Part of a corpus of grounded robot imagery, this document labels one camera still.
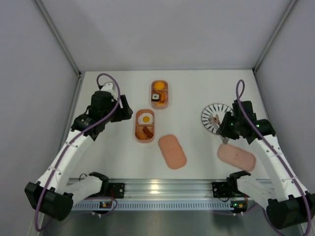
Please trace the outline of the orange toy fried shrimp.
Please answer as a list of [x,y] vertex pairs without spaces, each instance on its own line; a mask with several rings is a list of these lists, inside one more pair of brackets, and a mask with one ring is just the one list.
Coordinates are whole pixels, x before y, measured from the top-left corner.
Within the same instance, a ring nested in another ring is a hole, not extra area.
[[142,131],[136,131],[135,136],[139,140],[146,140],[147,139],[147,135],[145,133],[143,133]]

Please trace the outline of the orange round toy food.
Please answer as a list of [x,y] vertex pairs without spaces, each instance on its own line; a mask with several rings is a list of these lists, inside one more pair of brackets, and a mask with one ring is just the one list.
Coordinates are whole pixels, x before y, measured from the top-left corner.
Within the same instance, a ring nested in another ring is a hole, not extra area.
[[164,82],[156,82],[154,84],[154,88],[156,90],[163,90],[165,88],[165,83]]

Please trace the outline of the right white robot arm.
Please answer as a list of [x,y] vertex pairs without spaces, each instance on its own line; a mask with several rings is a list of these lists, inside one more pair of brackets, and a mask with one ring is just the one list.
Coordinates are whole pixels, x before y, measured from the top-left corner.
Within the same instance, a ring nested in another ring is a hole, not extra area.
[[234,101],[217,134],[222,137],[219,160],[240,170],[226,179],[231,195],[254,199],[278,230],[311,222],[315,195],[298,179],[271,123],[256,118],[250,101]]

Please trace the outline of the black white sushi roll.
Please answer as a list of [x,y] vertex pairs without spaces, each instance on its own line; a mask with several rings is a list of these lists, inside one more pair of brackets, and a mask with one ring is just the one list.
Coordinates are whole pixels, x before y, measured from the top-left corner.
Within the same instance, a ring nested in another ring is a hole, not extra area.
[[151,100],[153,102],[159,102],[159,99],[160,99],[160,94],[158,94],[158,93],[153,93],[152,94]]

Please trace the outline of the yellow toy chicken drumstick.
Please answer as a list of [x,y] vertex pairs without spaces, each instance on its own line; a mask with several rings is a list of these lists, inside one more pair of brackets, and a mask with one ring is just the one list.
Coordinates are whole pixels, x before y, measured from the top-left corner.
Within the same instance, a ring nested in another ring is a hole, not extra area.
[[156,105],[156,106],[164,106],[165,103],[160,103],[160,102],[158,102],[158,103],[156,103],[155,105]]

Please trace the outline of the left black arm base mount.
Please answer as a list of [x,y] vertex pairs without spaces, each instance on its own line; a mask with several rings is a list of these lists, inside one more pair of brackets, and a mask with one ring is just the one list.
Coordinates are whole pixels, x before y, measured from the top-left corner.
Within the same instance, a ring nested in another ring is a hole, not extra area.
[[92,194],[87,198],[96,198],[96,197],[111,197],[115,199],[123,199],[125,194],[125,183],[116,182],[109,183],[107,190],[102,190],[100,193]]

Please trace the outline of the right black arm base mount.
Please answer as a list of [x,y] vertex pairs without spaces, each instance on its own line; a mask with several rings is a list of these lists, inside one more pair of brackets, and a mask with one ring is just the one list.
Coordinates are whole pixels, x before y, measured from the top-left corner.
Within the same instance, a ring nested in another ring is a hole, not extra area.
[[233,197],[231,187],[227,181],[212,182],[212,191],[214,198],[230,198]]

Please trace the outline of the metal tongs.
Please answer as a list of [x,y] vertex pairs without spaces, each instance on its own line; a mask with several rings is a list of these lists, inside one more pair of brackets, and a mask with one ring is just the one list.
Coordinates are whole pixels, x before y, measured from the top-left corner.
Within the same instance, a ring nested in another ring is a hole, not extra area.
[[217,131],[218,131],[218,129],[219,129],[219,124],[218,124],[218,122],[216,121],[216,118],[213,117],[212,115],[210,115],[208,120],[209,120],[210,124],[214,127],[215,132],[216,132],[216,135],[218,135],[218,136],[221,138],[222,143],[225,144],[225,145],[227,145],[229,139],[228,139],[227,137],[223,137],[222,135],[219,135],[219,134],[217,133]]

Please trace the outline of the striped round plate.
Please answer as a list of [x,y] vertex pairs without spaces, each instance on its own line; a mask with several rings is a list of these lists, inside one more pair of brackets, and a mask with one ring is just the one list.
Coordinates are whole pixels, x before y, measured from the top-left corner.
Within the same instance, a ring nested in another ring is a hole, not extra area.
[[208,120],[209,116],[212,115],[215,118],[219,118],[220,122],[218,122],[218,124],[220,126],[227,112],[233,113],[232,108],[226,104],[212,103],[206,106],[201,113],[202,125],[206,130],[208,130],[212,134],[216,134],[214,127],[210,124]]

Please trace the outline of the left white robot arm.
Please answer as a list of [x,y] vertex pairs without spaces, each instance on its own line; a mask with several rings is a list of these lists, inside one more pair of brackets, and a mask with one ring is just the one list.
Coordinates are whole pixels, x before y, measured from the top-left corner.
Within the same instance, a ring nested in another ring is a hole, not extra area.
[[55,220],[67,218],[72,207],[88,197],[104,197],[109,178],[92,172],[83,180],[68,185],[69,178],[85,151],[96,141],[109,122],[131,119],[133,114],[116,82],[100,86],[86,111],[75,118],[58,155],[36,183],[29,182],[25,194],[35,213]]

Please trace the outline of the brown toy sausage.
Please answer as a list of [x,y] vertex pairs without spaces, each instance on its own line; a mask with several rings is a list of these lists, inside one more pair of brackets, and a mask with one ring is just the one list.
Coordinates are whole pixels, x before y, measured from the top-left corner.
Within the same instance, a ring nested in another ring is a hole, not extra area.
[[143,127],[143,132],[146,134],[148,139],[151,139],[154,136],[154,134],[146,126]]

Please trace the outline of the white fried egg toy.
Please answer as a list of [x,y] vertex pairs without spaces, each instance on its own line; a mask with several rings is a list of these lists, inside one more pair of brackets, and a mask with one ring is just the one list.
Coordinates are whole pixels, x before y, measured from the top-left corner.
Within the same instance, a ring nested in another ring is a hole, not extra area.
[[154,124],[154,115],[151,113],[142,113],[138,119],[137,119],[138,124]]

